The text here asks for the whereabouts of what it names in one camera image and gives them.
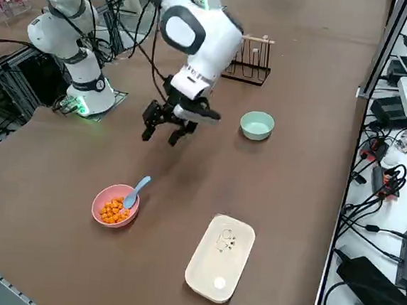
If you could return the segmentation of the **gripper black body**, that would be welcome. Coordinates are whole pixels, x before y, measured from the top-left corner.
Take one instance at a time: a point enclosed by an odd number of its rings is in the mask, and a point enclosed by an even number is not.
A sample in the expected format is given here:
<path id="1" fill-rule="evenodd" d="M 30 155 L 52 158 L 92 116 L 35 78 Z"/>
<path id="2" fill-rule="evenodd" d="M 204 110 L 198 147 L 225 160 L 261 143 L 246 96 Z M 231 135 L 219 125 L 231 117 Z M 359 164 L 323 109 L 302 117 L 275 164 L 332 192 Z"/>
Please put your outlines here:
<path id="1" fill-rule="evenodd" d="M 158 110 L 156 124 L 172 123 L 179 126 L 186 126 L 188 121 L 175 114 L 175 108 L 183 101 L 184 95 L 172 85 L 165 84 L 163 87 L 167 94 L 167 99 Z"/>

